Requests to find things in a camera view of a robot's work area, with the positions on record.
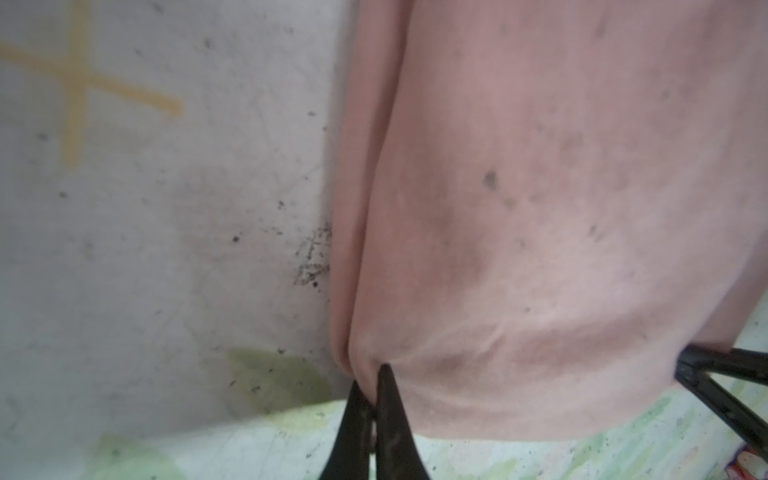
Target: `white surface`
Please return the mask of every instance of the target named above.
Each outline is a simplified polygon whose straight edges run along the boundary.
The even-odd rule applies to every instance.
[[[63,58],[70,6],[0,0],[0,40]],[[323,430],[281,431],[230,388],[226,352],[285,349],[346,396],[327,275],[301,280],[326,261],[353,4],[96,0],[92,13],[92,67],[184,113],[91,88],[67,169],[61,82],[0,60],[0,478],[143,478],[166,460],[185,478],[313,478],[340,407]],[[685,392],[669,399],[586,442],[419,445],[435,479],[599,478],[645,452],[634,478],[702,478],[738,441]],[[685,442],[670,444],[676,431]],[[89,471],[114,436],[158,453]]]

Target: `pink cloth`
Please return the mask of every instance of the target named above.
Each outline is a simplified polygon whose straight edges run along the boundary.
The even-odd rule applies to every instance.
[[[414,430],[583,437],[768,286],[768,2],[362,0],[331,340]]]

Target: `yellow cross mark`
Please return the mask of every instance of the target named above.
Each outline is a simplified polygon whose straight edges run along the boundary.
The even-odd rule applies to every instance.
[[[88,86],[115,94],[126,100],[150,105],[178,116],[184,109],[180,100],[91,70],[91,2],[71,0],[68,51],[65,61],[45,58],[0,41],[0,59],[61,80],[66,92],[64,127],[61,132],[61,156],[66,167],[77,167],[83,144]]]

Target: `clip jaw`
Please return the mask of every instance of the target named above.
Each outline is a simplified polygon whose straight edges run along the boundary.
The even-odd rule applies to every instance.
[[[429,480],[416,451],[406,411],[389,364],[379,370],[376,408],[362,394],[357,382],[352,384],[333,444],[319,480],[362,480],[368,478],[372,425],[376,422],[377,480]]]
[[[768,424],[712,380],[719,373],[768,386],[768,354],[732,349],[720,353],[690,345],[677,359],[675,379],[709,407],[768,462]]]

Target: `green paint stain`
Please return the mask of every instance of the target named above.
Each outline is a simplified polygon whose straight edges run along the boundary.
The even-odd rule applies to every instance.
[[[637,417],[637,419],[631,423],[630,427],[632,429],[642,429],[649,423],[653,422],[659,415],[664,413],[664,410],[667,408],[670,402],[672,402],[672,399],[670,397],[663,397],[661,399],[658,399],[656,403],[654,403],[648,409],[647,412]]]
[[[627,466],[627,460],[632,456],[642,439],[642,437],[638,436],[630,440],[629,443],[627,443],[611,460],[611,463],[598,477],[598,480],[614,480],[615,478],[622,478],[620,474]]]
[[[508,480],[518,467],[519,460],[510,458],[506,462],[493,465],[491,468],[480,474],[478,480]]]
[[[86,465],[83,480],[184,480],[171,457],[141,443],[103,435]]]
[[[281,429],[321,429],[339,405],[331,402],[328,381],[301,357],[232,349],[227,359],[254,410]]]
[[[519,462],[520,461],[516,458],[510,458],[506,462],[500,462],[493,465],[479,475],[457,475],[453,472],[451,478],[454,480],[508,480],[512,478],[512,474],[515,473]]]
[[[640,454],[635,457],[633,462],[627,467],[627,470],[624,471],[624,478],[627,480],[634,480],[635,478],[640,478],[642,475],[645,475],[645,465],[648,463],[650,454],[653,452],[653,445],[645,447],[645,450],[640,452]]]
[[[743,381],[742,379],[738,379],[736,382],[733,382],[733,385],[730,387],[730,394],[735,397],[738,397],[744,391],[745,387],[746,387],[746,382]]]
[[[672,436],[670,437],[671,442],[667,443],[670,448],[677,445],[680,440],[685,438],[685,434],[688,432],[688,429],[690,429],[691,424],[694,422],[695,416],[696,410],[688,409],[683,417],[677,419],[676,426],[672,431]]]
[[[574,452],[571,464],[568,466],[568,470],[560,477],[560,480],[566,480],[570,478],[573,473],[580,468],[587,461],[596,456],[605,443],[605,435],[595,435],[589,439],[579,442],[576,452]]]

